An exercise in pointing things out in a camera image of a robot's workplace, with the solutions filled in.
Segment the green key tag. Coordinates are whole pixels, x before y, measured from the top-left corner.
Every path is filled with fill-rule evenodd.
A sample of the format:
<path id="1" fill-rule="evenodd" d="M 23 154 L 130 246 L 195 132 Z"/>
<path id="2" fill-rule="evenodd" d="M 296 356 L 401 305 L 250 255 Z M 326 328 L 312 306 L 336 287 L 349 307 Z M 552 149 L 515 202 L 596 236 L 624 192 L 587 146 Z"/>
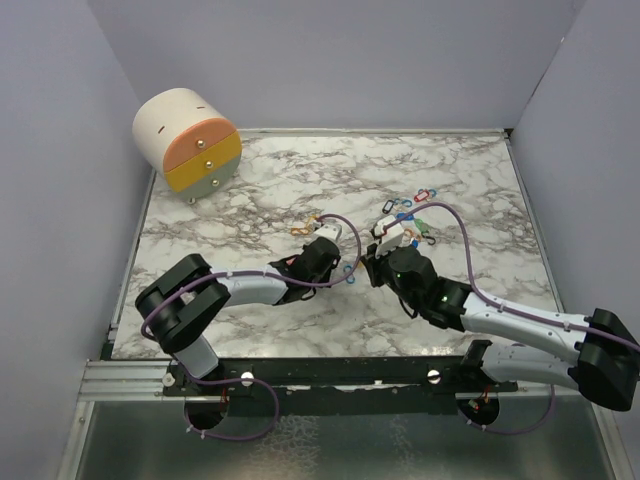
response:
<path id="1" fill-rule="evenodd" d="M 414 223 L 416 225 L 416 227 L 421 231 L 421 232 L 429 232 L 429 226 L 426 222 L 424 222 L 423 220 L 420 219 L 415 219 Z"/>

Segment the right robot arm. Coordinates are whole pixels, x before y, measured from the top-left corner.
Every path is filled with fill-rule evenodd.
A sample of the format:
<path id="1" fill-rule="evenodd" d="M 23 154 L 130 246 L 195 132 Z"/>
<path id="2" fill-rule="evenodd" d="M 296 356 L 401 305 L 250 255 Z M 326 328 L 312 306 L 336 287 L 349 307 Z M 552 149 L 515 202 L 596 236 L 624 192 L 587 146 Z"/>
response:
<path id="1" fill-rule="evenodd" d="M 363 264 L 374 287 L 386 286 L 411 317 L 440 329 L 501 337 L 469 351 L 461 383 L 487 385 L 520 380 L 560 385 L 613 411 L 631 409 L 639 381 L 639 344 L 619 317 L 604 309 L 590 315 L 549 312 L 506 302 L 469 284 L 438 275 L 414 247 L 371 244 Z"/>

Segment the black key tag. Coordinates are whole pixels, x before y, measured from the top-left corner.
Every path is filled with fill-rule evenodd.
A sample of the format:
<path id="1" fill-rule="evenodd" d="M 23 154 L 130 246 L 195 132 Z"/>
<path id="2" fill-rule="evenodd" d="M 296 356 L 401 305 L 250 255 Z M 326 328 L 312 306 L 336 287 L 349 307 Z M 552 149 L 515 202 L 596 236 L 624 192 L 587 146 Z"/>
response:
<path id="1" fill-rule="evenodd" d="M 384 214 L 388 214 L 394 207 L 395 202 L 393 200 L 388 200 L 385 202 L 382 208 L 382 212 Z"/>

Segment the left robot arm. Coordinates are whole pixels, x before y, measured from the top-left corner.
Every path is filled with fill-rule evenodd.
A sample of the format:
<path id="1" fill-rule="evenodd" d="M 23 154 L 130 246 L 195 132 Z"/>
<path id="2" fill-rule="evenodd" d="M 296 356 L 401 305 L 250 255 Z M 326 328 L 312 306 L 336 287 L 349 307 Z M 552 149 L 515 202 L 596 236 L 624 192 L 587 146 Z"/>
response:
<path id="1" fill-rule="evenodd" d="M 189 386 L 206 395 L 221 380 L 219 358 L 204 336 L 214 317 L 225 307 L 307 300 L 319 283 L 330 280 L 339 260 L 337 239 L 326 236 L 249 274 L 216 273 L 202 255 L 190 254 L 146 287 L 135 307 L 163 352 L 186 368 Z"/>

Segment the red key tag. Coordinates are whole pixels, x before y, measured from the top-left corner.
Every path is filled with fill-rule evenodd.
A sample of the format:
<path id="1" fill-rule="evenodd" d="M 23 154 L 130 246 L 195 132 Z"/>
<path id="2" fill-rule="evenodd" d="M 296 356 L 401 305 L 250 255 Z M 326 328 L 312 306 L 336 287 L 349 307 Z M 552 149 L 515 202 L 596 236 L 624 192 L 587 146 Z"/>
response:
<path id="1" fill-rule="evenodd" d="M 415 196 L 414 201 L 416 203 L 430 201 L 433 198 L 432 192 L 428 189 L 420 190 Z"/>

